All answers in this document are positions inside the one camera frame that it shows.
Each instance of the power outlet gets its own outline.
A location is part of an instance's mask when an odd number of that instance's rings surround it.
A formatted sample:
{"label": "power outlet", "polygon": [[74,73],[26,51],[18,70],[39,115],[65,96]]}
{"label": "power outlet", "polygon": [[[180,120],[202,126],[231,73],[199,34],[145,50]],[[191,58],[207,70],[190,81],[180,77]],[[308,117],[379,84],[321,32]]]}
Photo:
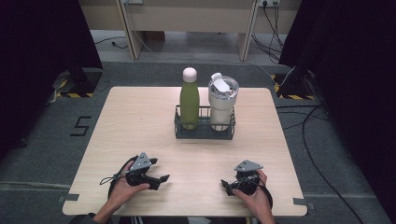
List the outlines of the power outlet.
{"label": "power outlet", "polygon": [[276,4],[279,7],[280,5],[280,0],[260,0],[259,7],[262,7],[264,1],[267,1],[267,7],[276,7]]}

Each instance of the white thermos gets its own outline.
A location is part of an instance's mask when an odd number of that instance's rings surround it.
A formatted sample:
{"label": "white thermos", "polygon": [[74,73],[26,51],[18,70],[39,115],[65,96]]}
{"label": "white thermos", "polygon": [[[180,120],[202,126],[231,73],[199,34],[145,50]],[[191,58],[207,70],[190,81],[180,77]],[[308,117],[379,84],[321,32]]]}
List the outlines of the white thermos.
{"label": "white thermos", "polygon": [[221,73],[212,75],[208,85],[210,103],[210,124],[216,131],[228,128],[236,103],[239,85],[235,79],[222,76]]}

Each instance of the bottle holder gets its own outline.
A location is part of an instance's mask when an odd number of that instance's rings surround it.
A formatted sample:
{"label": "bottle holder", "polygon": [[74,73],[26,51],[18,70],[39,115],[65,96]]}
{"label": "bottle holder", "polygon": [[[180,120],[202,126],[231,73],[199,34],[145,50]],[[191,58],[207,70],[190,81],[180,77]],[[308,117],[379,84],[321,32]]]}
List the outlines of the bottle holder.
{"label": "bottle holder", "polygon": [[180,105],[176,106],[175,113],[175,134],[176,138],[184,139],[233,139],[235,131],[235,113],[230,117],[228,124],[210,123],[210,106],[201,105],[199,107],[198,123],[182,123],[180,117]]}

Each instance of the hand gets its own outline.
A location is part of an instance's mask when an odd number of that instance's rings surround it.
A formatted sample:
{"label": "hand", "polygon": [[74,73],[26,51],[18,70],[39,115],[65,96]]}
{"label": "hand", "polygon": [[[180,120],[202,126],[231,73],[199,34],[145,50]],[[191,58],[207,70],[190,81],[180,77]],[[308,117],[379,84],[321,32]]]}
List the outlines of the hand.
{"label": "hand", "polygon": [[[129,170],[134,162],[131,161],[125,166],[123,172]],[[114,212],[119,210],[121,206],[127,203],[131,198],[142,190],[148,189],[149,184],[141,184],[138,186],[131,187],[124,177],[120,177],[117,181],[114,189],[111,191],[110,197],[108,197],[107,202],[99,210],[93,220],[97,223],[107,223]]]}
{"label": "hand", "polygon": [[[264,186],[267,176],[262,170],[257,170],[257,174],[261,180],[259,185]],[[239,189],[235,189],[233,194],[244,201],[247,208],[259,219],[261,224],[275,223],[268,198],[260,187],[257,187],[252,195],[246,195]]]}

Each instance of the green bottle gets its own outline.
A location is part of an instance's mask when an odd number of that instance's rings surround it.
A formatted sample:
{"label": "green bottle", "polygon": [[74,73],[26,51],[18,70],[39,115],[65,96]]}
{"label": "green bottle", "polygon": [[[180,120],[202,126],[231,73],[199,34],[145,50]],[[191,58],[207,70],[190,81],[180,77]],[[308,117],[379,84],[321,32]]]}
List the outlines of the green bottle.
{"label": "green bottle", "polygon": [[188,67],[183,71],[183,85],[180,92],[180,116],[182,127],[196,128],[199,119],[199,92],[196,83],[197,71]]}

